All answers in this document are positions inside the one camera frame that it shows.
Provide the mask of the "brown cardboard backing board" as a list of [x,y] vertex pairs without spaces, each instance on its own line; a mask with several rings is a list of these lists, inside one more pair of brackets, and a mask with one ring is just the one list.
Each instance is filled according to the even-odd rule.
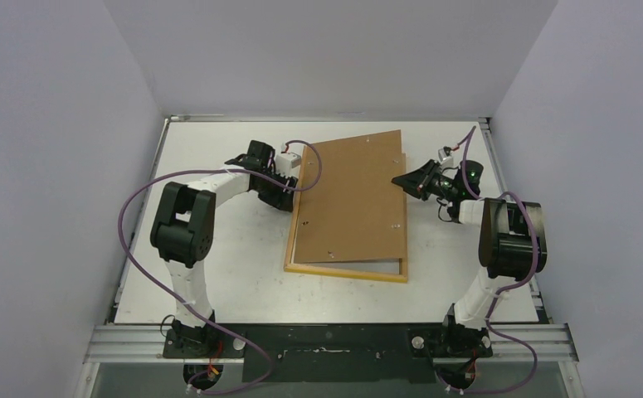
[[398,260],[407,253],[406,170],[398,130],[315,143],[304,152],[295,262]]

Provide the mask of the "yellow wooden picture frame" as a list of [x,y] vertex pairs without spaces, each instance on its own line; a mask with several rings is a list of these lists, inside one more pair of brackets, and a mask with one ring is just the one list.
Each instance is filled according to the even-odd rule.
[[287,272],[295,272],[300,274],[316,274],[322,276],[330,277],[339,277],[339,278],[349,278],[349,279],[366,279],[382,282],[393,282],[393,283],[406,283],[408,281],[408,245],[407,253],[404,257],[400,258],[400,274],[384,274],[384,273],[374,273],[374,272],[363,272],[363,271],[352,271],[346,269],[331,269],[324,267],[314,267],[309,264],[302,264],[295,262],[295,234],[296,234],[296,211],[295,207],[299,202],[298,194],[296,194],[294,199],[294,210],[292,212],[292,219],[290,225],[289,238],[287,240],[287,245],[285,248],[285,257],[283,268]]

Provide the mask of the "printed building photo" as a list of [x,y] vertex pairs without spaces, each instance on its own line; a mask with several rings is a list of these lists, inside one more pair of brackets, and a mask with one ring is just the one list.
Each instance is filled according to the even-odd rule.
[[346,269],[352,271],[374,272],[384,274],[400,274],[399,259],[385,260],[367,260],[367,261],[344,261],[344,262],[325,262],[309,263],[310,266],[324,267],[331,269]]

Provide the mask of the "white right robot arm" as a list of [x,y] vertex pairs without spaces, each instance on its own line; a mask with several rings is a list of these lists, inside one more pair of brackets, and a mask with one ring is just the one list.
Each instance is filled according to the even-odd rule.
[[457,356],[471,344],[467,328],[485,328],[508,292],[516,284],[527,284],[543,270],[547,244],[541,204],[517,203],[514,198],[476,199],[484,171],[481,163],[465,161],[456,168],[454,177],[446,176],[443,170],[430,160],[415,171],[394,177],[392,183],[422,201],[434,196],[448,206],[451,222],[480,228],[477,275],[447,314],[454,323],[438,333],[441,350]]

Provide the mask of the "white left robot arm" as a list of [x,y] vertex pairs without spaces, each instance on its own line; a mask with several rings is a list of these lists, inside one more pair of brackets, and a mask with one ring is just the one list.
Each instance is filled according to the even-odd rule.
[[196,357],[210,355],[217,345],[203,266],[213,244],[216,209],[233,197],[256,192],[265,204],[291,211],[298,184],[294,172],[300,164],[300,155],[288,149],[277,153],[266,143],[251,141],[246,153],[215,172],[163,187],[150,243],[172,280],[177,301],[174,336]]

